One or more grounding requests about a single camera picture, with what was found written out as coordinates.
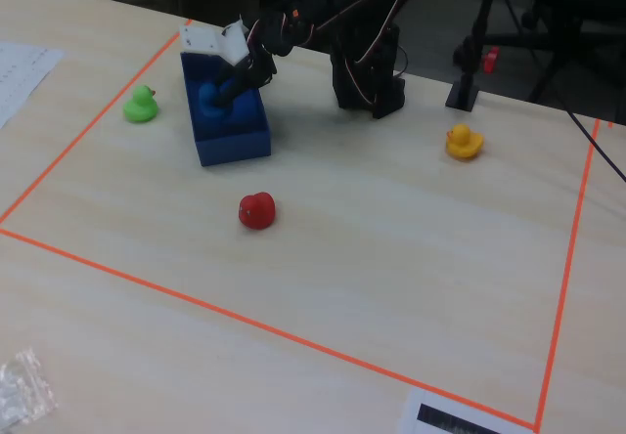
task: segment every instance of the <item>chair leg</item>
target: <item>chair leg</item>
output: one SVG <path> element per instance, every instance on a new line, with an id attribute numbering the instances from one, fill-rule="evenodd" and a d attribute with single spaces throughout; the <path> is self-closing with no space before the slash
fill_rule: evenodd
<path id="1" fill-rule="evenodd" d="M 560 54 L 555 54 L 550 61 L 548 67 L 542 74 L 541 78 L 535 85 L 535 88 L 532 89 L 532 92 L 526 99 L 527 102 L 531 104 L 536 104 L 539 101 L 539 98 L 546 90 L 546 87 L 550 83 L 550 81 L 554 78 L 555 74 L 562 69 L 569 62 L 569 58 Z"/>
<path id="2" fill-rule="evenodd" d="M 624 87 L 625 77 L 613 65 L 610 65 L 595 52 L 590 51 L 580 55 L 577 60 L 581 65 L 596 74 L 600 79 L 606 80 L 616 88 Z"/>
<path id="3" fill-rule="evenodd" d="M 517 33 L 495 33 L 485 35 L 483 43 L 494 46 L 510 46 L 513 48 L 528 48 L 540 51 L 553 51 L 555 45 L 548 33 L 525 34 L 520 38 Z"/>

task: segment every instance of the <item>clear plastic wrap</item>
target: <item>clear plastic wrap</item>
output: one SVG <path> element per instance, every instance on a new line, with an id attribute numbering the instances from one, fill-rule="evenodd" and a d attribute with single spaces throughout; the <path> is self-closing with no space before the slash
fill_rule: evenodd
<path id="1" fill-rule="evenodd" d="M 39 419 L 56 406 L 32 349 L 21 351 L 0 367 L 0 432 Z"/>

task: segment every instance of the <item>orange tape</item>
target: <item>orange tape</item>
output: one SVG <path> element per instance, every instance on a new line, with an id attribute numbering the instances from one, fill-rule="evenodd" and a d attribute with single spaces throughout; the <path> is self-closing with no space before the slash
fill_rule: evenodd
<path id="1" fill-rule="evenodd" d="M 267 324 L 264 324 L 262 322 L 259 322 L 257 320 L 253 320 L 250 319 L 248 317 L 244 317 L 243 315 L 237 314 L 235 312 L 232 312 L 230 310 L 224 309 L 222 307 L 218 307 L 216 305 L 213 304 L 209 304 L 208 302 L 205 302 L 203 300 L 200 300 L 196 297 L 192 297 L 190 295 L 184 294 L 182 292 L 179 292 L 177 290 L 173 290 L 170 289 L 168 287 L 164 287 L 162 285 L 159 284 L 155 284 L 153 282 L 149 282 L 146 280 L 142 280 L 141 278 L 137 278 L 134 277 L 132 275 L 129 275 L 127 273 L 122 273 L 121 271 L 115 270 L 113 268 L 110 268 L 108 266 L 105 265 L 101 265 L 99 263 L 93 262 L 91 260 L 88 260 L 86 258 L 81 258 L 80 256 L 74 255 L 73 253 L 69 253 L 67 251 L 61 250 L 55 246 L 52 245 L 48 245 L 46 243 L 43 243 L 41 241 L 35 240 L 35 239 L 30 239 L 28 237 L 25 236 L 21 236 L 20 234 L 16 234 L 15 232 L 10 232 L 7 231 L 5 229 L 0 229 L 0 235 L 6 236 L 6 237 L 10 237 L 12 239 L 17 239 L 19 241 L 22 241 L 24 243 L 28 243 L 30 245 L 34 245 L 38 248 L 42 248 L 44 250 L 50 251 L 52 253 L 55 253 L 57 255 L 61 255 L 64 256 L 65 258 L 68 258 L 72 261 L 75 261 L 77 263 L 81 263 L 83 265 L 89 266 L 90 268 L 94 268 L 96 270 L 102 271 L 104 273 L 108 273 L 110 275 L 116 276 L 118 278 L 122 278 L 123 280 L 127 280 L 130 282 L 134 282 L 138 285 L 141 285 L 143 287 L 146 287 L 148 289 L 151 290 L 155 290 L 156 292 L 161 292 L 163 294 L 167 294 L 171 297 L 175 297 L 177 299 L 180 300 L 184 300 L 185 302 L 189 302 L 190 304 L 194 304 L 197 305 L 199 307 L 203 307 L 204 309 L 210 310 L 211 312 L 215 312 L 217 314 L 220 315 L 224 315 L 226 317 L 229 317 L 231 319 L 237 320 L 238 322 L 242 322 L 243 324 L 246 325 L 250 325 L 250 326 L 254 326 L 256 328 L 262 329 L 264 331 L 268 331 L 270 333 L 273 333 L 277 336 L 280 336 L 282 338 L 288 339 L 290 341 L 293 341 L 294 343 L 297 344 L 301 344 L 302 346 L 306 346 L 308 348 L 314 349 L 316 351 L 320 351 L 322 353 L 328 354 L 329 356 L 333 356 L 335 358 L 341 359 L 342 361 L 346 361 L 347 363 L 353 364 L 355 366 L 359 366 L 360 368 L 363 369 L 367 369 L 367 370 L 371 370 L 373 372 L 377 372 L 381 375 L 385 375 L 387 377 L 390 378 L 394 378 L 396 380 L 399 380 L 401 382 L 404 383 L 408 383 L 409 385 L 413 385 L 415 387 L 418 388 L 422 388 L 424 390 L 428 390 L 429 392 L 432 393 L 436 393 L 437 395 L 440 395 L 442 397 L 448 398 L 450 400 L 454 400 L 455 402 L 459 402 L 463 405 L 467 405 L 468 407 L 472 407 L 475 408 L 477 410 L 481 410 L 482 412 L 488 412 L 489 414 L 493 414 L 494 416 L 500 417 L 501 419 L 504 419 L 508 422 L 512 422 L 513 424 L 517 424 L 519 426 L 528 428 L 528 429 L 532 429 L 533 424 L 531 422 L 528 421 L 524 421 L 522 419 L 519 419 L 515 416 L 512 416 L 510 414 L 507 414 L 505 412 L 500 412 L 498 410 L 495 410 L 493 408 L 487 407 L 486 405 L 482 405 L 480 403 L 477 402 L 473 402 L 472 400 L 469 400 L 467 398 L 464 397 L 460 397 L 459 395 L 455 395 L 454 393 L 450 393 L 446 390 L 442 390 L 440 388 L 437 387 L 433 387 L 431 385 L 427 385 L 425 383 L 419 382 L 418 380 L 411 378 L 411 377 L 407 377 L 406 375 L 402 375 L 400 373 L 388 370 L 388 369 L 384 369 L 381 368 L 379 366 L 375 366 L 374 364 L 370 364 L 367 363 L 365 361 L 362 361 L 360 359 L 357 358 L 353 358 L 352 356 L 348 356 L 347 354 L 344 353 L 340 353 L 334 349 L 328 348 L 326 346 L 322 346 L 321 344 L 315 343 L 313 341 L 309 341 L 307 339 L 301 338 L 299 336 L 296 336 L 294 334 L 288 333 L 282 329 L 278 329 L 275 328 L 273 326 L 269 326 Z"/>
<path id="2" fill-rule="evenodd" d="M 596 119 L 592 138 L 598 138 L 600 130 L 600 120 Z M 578 237 L 578 226 L 580 225 L 580 215 L 583 212 L 583 203 L 585 202 L 585 192 L 587 191 L 587 181 L 589 180 L 589 171 L 591 170 L 591 162 L 594 159 L 594 146 L 589 144 L 587 150 L 587 160 L 585 161 L 585 169 L 583 170 L 583 178 L 580 181 L 580 189 L 578 190 L 578 202 L 574 212 L 574 221 L 571 225 L 571 234 L 569 235 L 569 247 L 567 248 L 567 257 L 565 258 L 565 268 L 563 270 L 563 281 L 560 285 L 559 304 L 557 306 L 557 316 L 555 318 L 555 327 L 552 332 L 552 341 L 550 343 L 550 351 L 548 353 L 548 361 L 546 362 L 546 370 L 544 372 L 544 380 L 541 385 L 541 394 L 539 395 L 539 406 L 537 415 L 535 416 L 535 424 L 533 431 L 539 433 L 541 423 L 546 409 L 546 400 L 548 398 L 548 389 L 550 388 L 550 379 L 555 365 L 555 356 L 557 355 L 557 346 L 559 344 L 560 324 L 563 320 L 563 309 L 565 308 L 565 298 L 567 296 L 567 288 L 569 287 L 569 276 L 571 274 L 571 263 L 574 259 L 574 249 L 576 248 L 576 238 Z"/>
<path id="3" fill-rule="evenodd" d="M 189 25 L 192 22 L 191 19 L 188 19 L 185 22 L 185 25 Z M 26 189 L 25 192 L 22 193 L 22 195 L 20 195 L 20 197 L 18 197 L 18 199 L 11 205 L 11 207 L 9 207 L 9 209 L 7 209 L 5 211 L 5 213 L 0 216 L 0 224 L 2 224 L 4 221 L 7 220 L 7 218 L 14 213 L 14 211 L 20 206 L 20 204 L 23 203 L 23 201 L 34 191 L 35 188 L 37 188 L 39 186 L 39 184 L 44 180 L 44 178 L 46 178 L 48 176 L 48 174 L 50 172 L 52 172 L 52 170 L 54 170 L 54 168 L 59 165 L 59 162 L 61 162 L 61 160 L 64 159 L 64 157 L 74 148 L 76 147 L 76 145 L 78 144 L 78 142 L 84 138 L 85 134 L 87 134 L 91 128 L 93 128 L 96 123 L 98 121 L 100 121 L 102 119 L 102 117 L 111 109 L 111 107 L 113 105 L 115 105 L 115 103 L 120 99 L 120 97 L 122 95 L 124 95 L 124 93 L 137 81 L 137 79 L 139 79 L 139 77 L 141 77 L 144 72 L 146 72 L 154 63 L 156 60 L 158 60 L 158 58 L 160 58 L 160 56 L 165 52 L 165 50 L 167 50 L 167 48 L 169 48 L 172 43 L 174 43 L 176 41 L 176 39 L 178 38 L 179 34 L 176 33 L 175 35 L 173 35 L 169 40 L 167 40 L 167 42 L 155 53 L 154 56 L 152 56 L 150 58 L 150 60 L 146 63 L 146 65 L 144 65 L 139 72 L 137 72 L 132 79 L 130 79 L 128 81 L 128 83 L 126 85 L 124 85 L 122 87 L 122 89 L 117 93 L 117 95 L 113 98 L 113 100 L 111 100 L 103 109 L 102 111 L 100 111 L 100 113 L 98 113 L 98 115 L 91 121 L 91 123 L 89 123 L 85 129 L 83 129 L 78 136 L 76 136 L 74 138 L 74 140 L 69 143 L 69 145 L 63 149 L 63 151 L 59 154 L 59 156 L 57 158 L 54 159 L 54 161 L 48 165 L 48 167 L 41 173 L 41 175 L 39 175 L 37 177 L 37 179 L 32 182 L 32 184 Z"/>

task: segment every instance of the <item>paper sheet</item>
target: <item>paper sheet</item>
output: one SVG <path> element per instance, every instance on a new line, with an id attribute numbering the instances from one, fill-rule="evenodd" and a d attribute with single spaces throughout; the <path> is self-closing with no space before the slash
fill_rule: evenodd
<path id="1" fill-rule="evenodd" d="M 63 51 L 0 41 L 0 128 L 63 57 Z"/>

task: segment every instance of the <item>white bracket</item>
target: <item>white bracket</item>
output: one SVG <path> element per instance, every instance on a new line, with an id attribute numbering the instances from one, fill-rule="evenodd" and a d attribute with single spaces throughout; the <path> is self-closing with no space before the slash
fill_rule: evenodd
<path id="1" fill-rule="evenodd" d="M 219 56 L 229 65 L 237 65 L 249 55 L 244 24 L 238 21 L 228 25 L 224 34 L 211 27 L 180 27 L 183 50 L 189 53 Z"/>

